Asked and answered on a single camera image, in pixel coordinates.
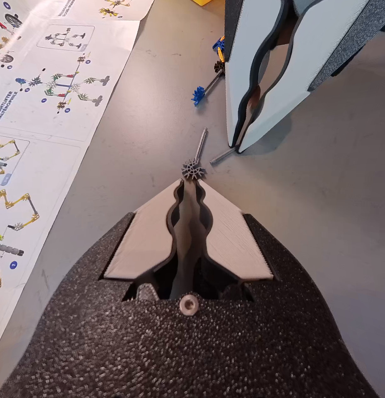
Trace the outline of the grey toy connector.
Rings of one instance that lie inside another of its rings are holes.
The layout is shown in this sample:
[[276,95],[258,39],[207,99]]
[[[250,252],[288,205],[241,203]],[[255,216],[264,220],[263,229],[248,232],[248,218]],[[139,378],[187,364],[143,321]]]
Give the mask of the grey toy connector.
[[193,158],[182,164],[182,176],[191,180],[198,180],[206,174],[206,170],[200,166],[200,159]]

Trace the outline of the blue yellow toy rod model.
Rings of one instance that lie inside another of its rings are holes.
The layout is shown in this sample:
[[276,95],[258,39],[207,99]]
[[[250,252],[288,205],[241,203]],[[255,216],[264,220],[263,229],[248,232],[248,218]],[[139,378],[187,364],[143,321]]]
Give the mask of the blue yellow toy rod model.
[[219,70],[224,70],[225,72],[225,58],[224,58],[224,51],[225,51],[225,36],[223,35],[220,37],[215,44],[212,46],[213,51],[217,54],[218,60],[214,65],[214,72],[215,75],[219,72]]

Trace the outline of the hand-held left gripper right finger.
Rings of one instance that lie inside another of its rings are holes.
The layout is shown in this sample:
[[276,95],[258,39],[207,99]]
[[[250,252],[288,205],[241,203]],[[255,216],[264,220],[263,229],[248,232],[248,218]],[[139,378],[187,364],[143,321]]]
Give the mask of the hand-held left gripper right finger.
[[196,182],[196,198],[208,260],[239,281],[273,280],[242,210],[205,182]]

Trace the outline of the grey desk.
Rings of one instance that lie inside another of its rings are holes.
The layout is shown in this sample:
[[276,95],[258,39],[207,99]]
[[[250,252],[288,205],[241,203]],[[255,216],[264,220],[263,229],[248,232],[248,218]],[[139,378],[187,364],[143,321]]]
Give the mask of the grey desk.
[[0,387],[75,262],[181,176],[209,134],[206,183],[305,267],[352,357],[385,397],[385,34],[242,155],[227,149],[225,82],[212,80],[224,2],[154,1],[0,340]]

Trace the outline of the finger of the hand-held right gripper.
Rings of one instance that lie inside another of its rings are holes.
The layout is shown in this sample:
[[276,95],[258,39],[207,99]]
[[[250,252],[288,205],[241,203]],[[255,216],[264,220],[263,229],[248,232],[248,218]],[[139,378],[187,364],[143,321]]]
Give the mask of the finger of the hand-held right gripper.
[[262,138],[309,96],[309,86],[368,3],[367,0],[314,1],[299,17],[284,66],[263,94],[243,133],[238,153]]
[[225,1],[225,93],[228,145],[235,147],[260,66],[289,9],[284,0]]

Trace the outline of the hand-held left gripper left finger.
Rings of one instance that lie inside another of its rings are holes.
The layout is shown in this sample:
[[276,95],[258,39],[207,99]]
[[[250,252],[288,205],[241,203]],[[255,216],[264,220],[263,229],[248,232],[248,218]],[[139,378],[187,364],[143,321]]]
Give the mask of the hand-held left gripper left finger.
[[168,264],[176,252],[184,180],[178,179],[140,206],[104,271],[106,279],[136,280]]

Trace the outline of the white instruction sheet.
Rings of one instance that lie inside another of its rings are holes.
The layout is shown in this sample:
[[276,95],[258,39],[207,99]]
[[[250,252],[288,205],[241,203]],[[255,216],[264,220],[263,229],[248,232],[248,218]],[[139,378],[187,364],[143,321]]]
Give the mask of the white instruction sheet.
[[153,1],[0,1],[0,339]]

